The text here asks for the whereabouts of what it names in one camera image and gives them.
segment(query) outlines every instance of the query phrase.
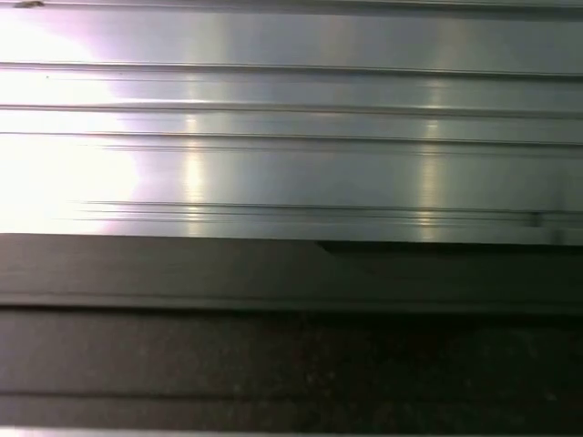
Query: dark textured surface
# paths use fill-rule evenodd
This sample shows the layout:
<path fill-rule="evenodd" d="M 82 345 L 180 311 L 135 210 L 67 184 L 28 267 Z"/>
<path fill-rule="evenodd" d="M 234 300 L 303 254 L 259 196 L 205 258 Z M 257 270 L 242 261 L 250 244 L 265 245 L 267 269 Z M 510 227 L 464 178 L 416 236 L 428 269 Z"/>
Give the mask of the dark textured surface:
<path fill-rule="evenodd" d="M 583 324 L 4 310 L 0 424 L 581 433 Z"/>

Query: metal channel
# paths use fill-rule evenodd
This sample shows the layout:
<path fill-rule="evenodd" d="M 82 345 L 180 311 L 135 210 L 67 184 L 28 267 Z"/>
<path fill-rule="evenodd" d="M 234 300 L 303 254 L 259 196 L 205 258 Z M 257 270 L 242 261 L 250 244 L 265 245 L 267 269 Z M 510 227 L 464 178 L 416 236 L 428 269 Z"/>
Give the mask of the metal channel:
<path fill-rule="evenodd" d="M 580 2 L 1 4 L 2 232 L 578 241 Z"/>

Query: dark gray surface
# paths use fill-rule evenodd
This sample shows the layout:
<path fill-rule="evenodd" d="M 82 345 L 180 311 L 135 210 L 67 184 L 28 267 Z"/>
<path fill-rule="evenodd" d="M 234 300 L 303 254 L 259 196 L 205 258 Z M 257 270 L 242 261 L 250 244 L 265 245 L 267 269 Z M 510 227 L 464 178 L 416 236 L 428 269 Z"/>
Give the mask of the dark gray surface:
<path fill-rule="evenodd" d="M 583 325 L 4 310 L 0 425 L 581 433 Z"/>
<path fill-rule="evenodd" d="M 2 235 L 0 303 L 583 311 L 579 251 L 425 248 L 387 245 L 380 252 L 346 252 L 302 241 Z"/>

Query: shiny metal profile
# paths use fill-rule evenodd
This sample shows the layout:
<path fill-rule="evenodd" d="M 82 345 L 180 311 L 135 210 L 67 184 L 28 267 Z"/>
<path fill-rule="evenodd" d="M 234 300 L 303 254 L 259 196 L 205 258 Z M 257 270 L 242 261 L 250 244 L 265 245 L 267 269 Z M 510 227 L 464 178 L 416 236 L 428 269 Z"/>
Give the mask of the shiny metal profile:
<path fill-rule="evenodd" d="M 581 2 L 11 5 L 2 232 L 583 242 Z"/>

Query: silver metal surface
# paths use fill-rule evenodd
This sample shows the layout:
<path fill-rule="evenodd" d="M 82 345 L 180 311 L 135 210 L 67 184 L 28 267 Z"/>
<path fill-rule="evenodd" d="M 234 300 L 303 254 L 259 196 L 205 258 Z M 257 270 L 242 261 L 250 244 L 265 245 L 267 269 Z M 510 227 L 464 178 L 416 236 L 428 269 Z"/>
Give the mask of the silver metal surface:
<path fill-rule="evenodd" d="M 1 7 L 0 231 L 568 243 L 580 6 Z"/>
<path fill-rule="evenodd" d="M 47 7 L 2 10 L 0 59 L 581 76 L 581 32 L 577 20 L 559 25 L 422 11 L 378 16 Z"/>

